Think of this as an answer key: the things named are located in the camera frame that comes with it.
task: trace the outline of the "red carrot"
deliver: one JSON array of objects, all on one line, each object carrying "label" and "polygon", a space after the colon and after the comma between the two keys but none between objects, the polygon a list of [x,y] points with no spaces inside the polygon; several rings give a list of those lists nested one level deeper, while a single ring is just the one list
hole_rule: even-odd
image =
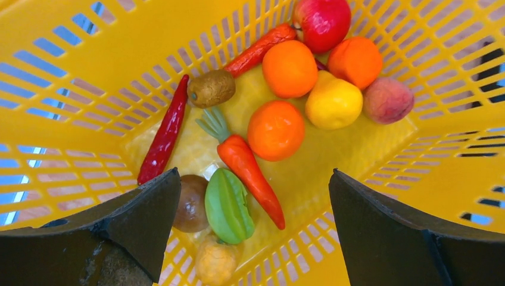
[{"label": "red carrot", "polygon": [[217,107],[212,107],[211,111],[204,110],[204,112],[203,120],[197,119],[197,123],[219,141],[217,153],[221,160],[244,183],[275,225],[279,229],[284,229],[286,223],[280,202],[261,173],[247,142],[237,134],[230,134],[225,117]]},{"label": "red carrot", "polygon": [[233,77],[238,77],[253,67],[261,64],[267,51],[277,43],[294,40],[297,37],[296,30],[287,23],[268,31],[249,48],[243,51],[224,70],[231,72]]}]

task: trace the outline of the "yellow pear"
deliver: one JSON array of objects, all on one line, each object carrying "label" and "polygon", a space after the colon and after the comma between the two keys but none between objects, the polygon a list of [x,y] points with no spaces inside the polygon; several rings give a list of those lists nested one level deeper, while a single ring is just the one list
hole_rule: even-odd
[{"label": "yellow pear", "polygon": [[333,130],[352,124],[362,107],[359,88],[321,70],[305,104],[305,114],[317,128]]}]

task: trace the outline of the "orange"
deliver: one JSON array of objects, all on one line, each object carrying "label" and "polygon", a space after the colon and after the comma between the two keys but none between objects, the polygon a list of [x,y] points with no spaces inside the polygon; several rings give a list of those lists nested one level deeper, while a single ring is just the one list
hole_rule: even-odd
[{"label": "orange", "polygon": [[301,113],[287,101],[263,104],[251,116],[247,140],[251,149],[267,161],[279,161],[295,154],[305,137]]},{"label": "orange", "polygon": [[302,97],[317,82],[316,60],[300,41],[278,43],[263,58],[263,76],[278,97]]},{"label": "orange", "polygon": [[379,48],[363,37],[349,38],[339,43],[328,57],[328,70],[364,90],[379,76],[382,56]]}]

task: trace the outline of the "peach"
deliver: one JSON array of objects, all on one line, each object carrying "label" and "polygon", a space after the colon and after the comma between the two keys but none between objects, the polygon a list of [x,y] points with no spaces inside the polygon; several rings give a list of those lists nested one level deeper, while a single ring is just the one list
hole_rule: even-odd
[{"label": "peach", "polygon": [[363,93],[363,111],[380,124],[401,120],[413,107],[414,93],[390,77],[377,78]]}]

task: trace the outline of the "yellow plastic basket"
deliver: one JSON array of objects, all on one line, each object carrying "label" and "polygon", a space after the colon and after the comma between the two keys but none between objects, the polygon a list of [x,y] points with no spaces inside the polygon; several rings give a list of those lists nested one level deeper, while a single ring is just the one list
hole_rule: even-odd
[{"label": "yellow plastic basket", "polygon": [[[38,227],[133,189],[180,77],[225,65],[288,21],[293,4],[1,0],[0,230]],[[349,283],[329,204],[334,167],[432,215],[505,232],[505,103],[497,102],[505,88],[490,88],[505,73],[479,75],[505,62],[496,51],[505,47],[504,2],[350,4],[350,34],[378,44],[384,75],[415,91],[415,109],[388,126],[364,116],[332,132],[307,123],[296,155],[260,160],[287,227],[278,231],[250,201],[257,230],[242,245],[234,285]],[[482,63],[492,52],[498,57]],[[244,135],[274,95],[261,68],[236,83],[222,109]],[[182,175],[208,177],[222,166],[216,140],[194,121],[201,113],[187,111],[169,163]],[[200,284],[194,256],[203,235],[172,230],[160,285]]]}]

